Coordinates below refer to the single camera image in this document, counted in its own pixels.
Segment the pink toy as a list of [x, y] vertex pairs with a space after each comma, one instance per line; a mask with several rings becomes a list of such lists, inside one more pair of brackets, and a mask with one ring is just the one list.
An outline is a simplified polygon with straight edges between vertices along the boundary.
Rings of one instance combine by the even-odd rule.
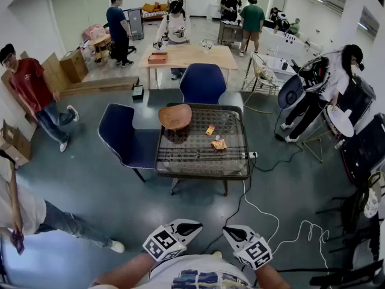
[[82, 32], [83, 41], [96, 40], [101, 37], [104, 37], [105, 35], [110, 35], [109, 28], [105, 28], [98, 24], [92, 25]]

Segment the blue chair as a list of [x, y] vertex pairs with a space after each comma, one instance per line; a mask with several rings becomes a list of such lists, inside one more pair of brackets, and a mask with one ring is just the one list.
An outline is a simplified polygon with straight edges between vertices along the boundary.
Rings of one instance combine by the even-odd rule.
[[133, 126], [134, 108], [108, 104], [99, 122], [97, 133], [101, 141], [144, 182], [140, 169], [155, 168], [160, 130], [136, 129]]
[[216, 64], [190, 64], [179, 85], [184, 103], [219, 104], [227, 85], [221, 69]]

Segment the small wooden high chair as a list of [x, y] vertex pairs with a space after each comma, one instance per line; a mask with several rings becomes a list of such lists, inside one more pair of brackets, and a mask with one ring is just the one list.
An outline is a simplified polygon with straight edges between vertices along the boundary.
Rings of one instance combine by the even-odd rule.
[[90, 40], [88, 42], [88, 47], [91, 47], [95, 51], [95, 61], [96, 63], [105, 63], [106, 58], [109, 57], [109, 48], [108, 46], [111, 43], [111, 36], [109, 34], [99, 37], [98, 39]]

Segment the grey computer case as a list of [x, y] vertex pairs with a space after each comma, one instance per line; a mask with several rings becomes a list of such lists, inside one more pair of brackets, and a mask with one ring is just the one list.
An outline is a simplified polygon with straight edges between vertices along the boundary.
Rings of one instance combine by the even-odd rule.
[[142, 9], [130, 8], [127, 13], [132, 39], [142, 40], [144, 38]]

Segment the large black appliance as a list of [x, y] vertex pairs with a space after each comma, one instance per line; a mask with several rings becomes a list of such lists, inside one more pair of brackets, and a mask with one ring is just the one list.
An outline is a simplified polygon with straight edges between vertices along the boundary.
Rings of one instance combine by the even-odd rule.
[[342, 160], [351, 182], [358, 186], [385, 159], [385, 114], [378, 113], [342, 146]]

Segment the person's left forearm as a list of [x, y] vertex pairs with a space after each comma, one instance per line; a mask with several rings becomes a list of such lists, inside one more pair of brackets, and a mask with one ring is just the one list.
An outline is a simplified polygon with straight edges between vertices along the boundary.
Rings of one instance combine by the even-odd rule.
[[124, 264], [100, 275], [89, 286], [107, 286], [116, 289], [132, 289], [151, 271], [157, 262], [148, 254], [141, 253]]

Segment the white round table top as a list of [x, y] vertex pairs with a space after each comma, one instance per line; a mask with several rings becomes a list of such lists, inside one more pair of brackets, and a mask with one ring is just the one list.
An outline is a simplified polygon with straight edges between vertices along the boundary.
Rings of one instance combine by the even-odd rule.
[[352, 111], [347, 109], [342, 111], [339, 107], [328, 105], [327, 114], [331, 123], [337, 129], [337, 131], [345, 137], [351, 138], [354, 135], [353, 124], [350, 121], [350, 115]]

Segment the person's white printed shirt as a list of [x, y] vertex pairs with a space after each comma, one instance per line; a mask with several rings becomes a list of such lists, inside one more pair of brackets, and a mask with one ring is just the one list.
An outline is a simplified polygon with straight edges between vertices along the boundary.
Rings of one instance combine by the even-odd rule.
[[154, 268], [139, 289], [254, 289], [245, 274], [215, 255], [185, 255]]

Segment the dark blue round seat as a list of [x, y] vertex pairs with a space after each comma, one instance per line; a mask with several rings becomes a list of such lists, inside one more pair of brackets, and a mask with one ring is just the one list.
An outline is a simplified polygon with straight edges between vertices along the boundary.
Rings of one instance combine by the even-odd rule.
[[302, 77], [298, 74], [291, 76], [281, 87], [277, 95], [277, 103], [281, 110], [287, 110], [295, 105], [305, 94]]

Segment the white counter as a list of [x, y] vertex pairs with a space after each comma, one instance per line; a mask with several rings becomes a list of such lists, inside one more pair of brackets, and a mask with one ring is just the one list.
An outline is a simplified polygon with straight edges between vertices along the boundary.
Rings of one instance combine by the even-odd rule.
[[306, 50], [305, 43], [298, 37], [281, 31], [275, 33], [274, 29], [265, 26], [263, 27], [260, 41], [275, 54], [288, 54], [299, 57]]

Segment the wooden bowl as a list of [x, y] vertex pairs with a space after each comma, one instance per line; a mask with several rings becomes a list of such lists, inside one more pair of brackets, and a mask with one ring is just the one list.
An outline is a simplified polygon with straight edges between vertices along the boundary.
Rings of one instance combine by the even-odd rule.
[[187, 104], [164, 107], [159, 110], [158, 118], [164, 128], [177, 131], [190, 124], [192, 110]]

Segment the stack of flat wooden boards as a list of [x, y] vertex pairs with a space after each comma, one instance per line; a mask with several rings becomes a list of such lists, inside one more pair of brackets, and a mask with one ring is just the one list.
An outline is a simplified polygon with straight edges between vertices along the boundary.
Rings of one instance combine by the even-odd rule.
[[61, 97], [132, 90], [140, 83], [138, 76], [100, 79], [72, 84], [60, 93]]

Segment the black metal stand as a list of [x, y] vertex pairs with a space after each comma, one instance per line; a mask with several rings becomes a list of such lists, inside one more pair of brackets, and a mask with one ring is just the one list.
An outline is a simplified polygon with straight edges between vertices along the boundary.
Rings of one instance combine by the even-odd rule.
[[340, 216], [342, 232], [325, 242], [330, 248], [328, 253], [342, 262], [324, 268], [325, 275], [312, 277], [310, 285], [318, 289], [381, 287], [385, 255], [380, 253], [380, 226], [385, 225], [385, 219], [379, 216], [378, 196], [371, 188], [362, 188], [349, 197], [333, 200], [342, 203], [319, 213], [337, 212]]

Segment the light wooden table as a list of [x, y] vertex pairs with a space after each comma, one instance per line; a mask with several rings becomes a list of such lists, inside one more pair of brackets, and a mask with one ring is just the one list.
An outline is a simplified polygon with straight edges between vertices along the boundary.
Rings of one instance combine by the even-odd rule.
[[[165, 64], [148, 64], [147, 59], [152, 52], [167, 52], [168, 59]], [[222, 71], [224, 79], [229, 80], [231, 70], [237, 70], [238, 65], [227, 46], [213, 46], [205, 49], [201, 45], [181, 44], [168, 45], [162, 50], [148, 46], [141, 57], [138, 67], [146, 72], [146, 82], [151, 86], [151, 70], [154, 70], [155, 82], [158, 83], [159, 68], [187, 68], [190, 64], [204, 63], [216, 64]]]

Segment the person's right forearm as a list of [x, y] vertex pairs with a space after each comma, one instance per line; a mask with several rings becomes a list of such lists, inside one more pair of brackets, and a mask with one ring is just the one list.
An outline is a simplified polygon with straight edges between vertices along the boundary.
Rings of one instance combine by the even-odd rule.
[[265, 264], [255, 270], [256, 280], [261, 289], [292, 289], [292, 287], [279, 275], [277, 270]]

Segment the dark small table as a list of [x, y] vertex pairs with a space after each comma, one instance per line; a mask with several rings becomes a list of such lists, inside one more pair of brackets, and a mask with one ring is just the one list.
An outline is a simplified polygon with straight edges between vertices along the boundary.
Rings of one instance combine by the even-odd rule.
[[217, 42], [219, 45], [224, 43], [242, 43], [243, 29], [238, 24], [220, 22], [220, 28], [218, 32]]

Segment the closed cardboard box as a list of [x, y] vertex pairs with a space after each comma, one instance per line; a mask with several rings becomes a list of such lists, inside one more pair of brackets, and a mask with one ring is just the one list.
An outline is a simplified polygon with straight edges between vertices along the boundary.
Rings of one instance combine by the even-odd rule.
[[74, 84], [82, 82], [88, 74], [88, 68], [80, 49], [68, 52], [60, 60], [60, 65]]

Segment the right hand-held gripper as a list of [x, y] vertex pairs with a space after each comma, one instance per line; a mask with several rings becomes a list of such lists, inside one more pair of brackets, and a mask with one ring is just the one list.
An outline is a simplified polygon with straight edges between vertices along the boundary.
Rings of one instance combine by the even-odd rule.
[[266, 240], [245, 225], [227, 225], [222, 229], [223, 235], [233, 250], [238, 261], [253, 269], [258, 270], [265, 264], [269, 263], [272, 258], [272, 251]]

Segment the orange box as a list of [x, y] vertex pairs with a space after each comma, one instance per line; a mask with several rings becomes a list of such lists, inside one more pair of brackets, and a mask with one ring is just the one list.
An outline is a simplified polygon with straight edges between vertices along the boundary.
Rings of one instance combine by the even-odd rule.
[[168, 53], [167, 52], [152, 52], [147, 62], [148, 64], [165, 64], [168, 59]]

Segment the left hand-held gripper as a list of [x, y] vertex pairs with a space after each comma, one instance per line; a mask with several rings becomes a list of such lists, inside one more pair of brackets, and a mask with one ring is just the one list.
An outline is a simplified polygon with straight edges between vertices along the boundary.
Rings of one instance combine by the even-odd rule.
[[186, 251], [186, 246], [202, 229], [203, 225], [195, 220], [176, 219], [156, 228], [145, 240], [143, 248], [158, 263], [173, 259]]

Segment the glass top rattan table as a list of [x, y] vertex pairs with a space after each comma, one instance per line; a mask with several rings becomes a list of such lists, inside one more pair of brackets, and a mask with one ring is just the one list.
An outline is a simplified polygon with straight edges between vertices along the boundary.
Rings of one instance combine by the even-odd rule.
[[[227, 188], [229, 181], [245, 181], [251, 175], [250, 157], [242, 110], [233, 105], [169, 103], [166, 107], [187, 104], [192, 110], [190, 124], [173, 131], [161, 126], [155, 159], [160, 176], [178, 180], [220, 180]], [[212, 135], [205, 132], [215, 126]], [[211, 142], [219, 135], [227, 145], [216, 150]]]

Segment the sofa with orange cushions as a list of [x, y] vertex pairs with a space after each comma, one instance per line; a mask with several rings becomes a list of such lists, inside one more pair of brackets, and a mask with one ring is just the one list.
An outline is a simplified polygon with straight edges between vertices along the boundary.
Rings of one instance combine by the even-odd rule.
[[168, 13], [167, 4], [144, 4], [141, 8], [143, 21], [162, 19]]

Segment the open cardboard box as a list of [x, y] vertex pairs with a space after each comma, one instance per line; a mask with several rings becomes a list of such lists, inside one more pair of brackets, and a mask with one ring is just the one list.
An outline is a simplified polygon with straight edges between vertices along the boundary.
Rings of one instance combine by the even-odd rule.
[[3, 150], [18, 166], [23, 166], [31, 159], [31, 143], [19, 128], [12, 127], [3, 120], [0, 129], [0, 150]]

